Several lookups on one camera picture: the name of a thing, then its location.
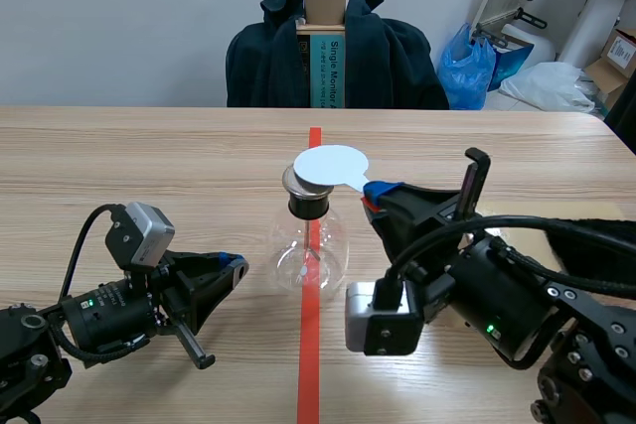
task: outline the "white wall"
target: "white wall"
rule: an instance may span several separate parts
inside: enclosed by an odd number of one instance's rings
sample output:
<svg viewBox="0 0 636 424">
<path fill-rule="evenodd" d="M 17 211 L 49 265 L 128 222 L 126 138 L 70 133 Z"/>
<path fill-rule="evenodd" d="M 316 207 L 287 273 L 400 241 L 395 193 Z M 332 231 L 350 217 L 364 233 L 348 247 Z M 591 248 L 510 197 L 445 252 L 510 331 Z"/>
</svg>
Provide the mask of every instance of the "white wall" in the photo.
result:
<svg viewBox="0 0 636 424">
<path fill-rule="evenodd" d="M 0 0 L 0 104 L 221 106 L 232 37 L 260 0 Z M 437 59 L 480 0 L 386 0 Z M 537 0 L 560 44 L 583 0 Z"/>
</svg>

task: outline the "glass bottle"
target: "glass bottle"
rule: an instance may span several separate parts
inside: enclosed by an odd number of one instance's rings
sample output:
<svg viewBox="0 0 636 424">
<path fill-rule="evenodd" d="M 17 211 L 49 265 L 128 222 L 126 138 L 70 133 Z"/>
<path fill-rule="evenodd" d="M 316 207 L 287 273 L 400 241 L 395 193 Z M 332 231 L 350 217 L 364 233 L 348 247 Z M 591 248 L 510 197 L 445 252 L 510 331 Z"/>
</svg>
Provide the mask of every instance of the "glass bottle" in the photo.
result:
<svg viewBox="0 0 636 424">
<path fill-rule="evenodd" d="M 273 280 L 288 291 L 313 284 L 322 295 L 332 295 L 349 262 L 346 228 L 329 208 L 333 187 L 302 181 L 293 166 L 285 170 L 282 184 L 289 202 L 276 215 L 267 240 Z"/>
</svg>

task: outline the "floor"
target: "floor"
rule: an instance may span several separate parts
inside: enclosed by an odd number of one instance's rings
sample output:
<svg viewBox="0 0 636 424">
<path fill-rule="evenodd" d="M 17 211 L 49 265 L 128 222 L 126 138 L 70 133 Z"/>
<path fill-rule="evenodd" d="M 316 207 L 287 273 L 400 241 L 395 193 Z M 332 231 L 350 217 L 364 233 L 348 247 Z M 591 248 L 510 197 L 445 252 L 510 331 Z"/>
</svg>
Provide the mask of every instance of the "floor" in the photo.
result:
<svg viewBox="0 0 636 424">
<path fill-rule="evenodd" d="M 499 91 L 491 91 L 486 96 L 486 105 L 484 111 L 537 111 L 542 112 L 540 109 L 535 108 L 524 101 L 506 96 Z"/>
</svg>

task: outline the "black coat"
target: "black coat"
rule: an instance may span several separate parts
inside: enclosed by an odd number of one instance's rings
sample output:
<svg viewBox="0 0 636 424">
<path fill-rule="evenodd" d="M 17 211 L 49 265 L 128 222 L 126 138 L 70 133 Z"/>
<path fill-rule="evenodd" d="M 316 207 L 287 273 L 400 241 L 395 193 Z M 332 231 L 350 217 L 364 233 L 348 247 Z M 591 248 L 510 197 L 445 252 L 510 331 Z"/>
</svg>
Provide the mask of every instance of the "black coat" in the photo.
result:
<svg viewBox="0 0 636 424">
<path fill-rule="evenodd" d="M 228 107 L 308 107 L 309 86 L 296 20 L 304 0 L 263 0 L 261 24 L 230 44 L 226 61 Z M 346 107 L 448 109 L 424 34 L 373 11 L 383 0 L 350 0 L 345 27 Z"/>
<path fill-rule="evenodd" d="M 605 122 L 636 154 L 636 73 L 632 74 L 625 90 L 607 115 Z"/>
</svg>

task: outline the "wooden table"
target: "wooden table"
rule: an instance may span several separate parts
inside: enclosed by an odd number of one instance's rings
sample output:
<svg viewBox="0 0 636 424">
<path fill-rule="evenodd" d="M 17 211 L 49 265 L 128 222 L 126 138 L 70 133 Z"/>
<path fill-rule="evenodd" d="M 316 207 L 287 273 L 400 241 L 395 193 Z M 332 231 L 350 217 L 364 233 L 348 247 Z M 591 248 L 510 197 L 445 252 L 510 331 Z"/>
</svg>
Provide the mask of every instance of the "wooden table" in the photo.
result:
<svg viewBox="0 0 636 424">
<path fill-rule="evenodd" d="M 72 359 L 68 387 L 38 410 L 45 424 L 296 422 L 299 300 L 269 284 L 264 237 L 310 126 L 365 151 L 371 179 L 457 187 L 476 146 L 493 158 L 487 201 L 614 202 L 636 218 L 636 159 L 582 114 L 0 108 L 2 307 L 56 301 L 80 227 L 103 203 L 154 205 L 176 225 L 172 249 L 239 252 L 252 266 L 199 335 L 217 364 L 194 369 L 172 337 L 89 370 Z M 387 266 L 358 198 L 332 199 L 351 238 L 347 281 Z M 120 278 L 107 227 L 88 238 L 75 294 Z M 369 358 L 345 349 L 343 310 L 344 292 L 322 304 L 322 423 L 533 422 L 536 373 L 506 368 L 476 334 L 442 321 L 416 354 Z"/>
</svg>

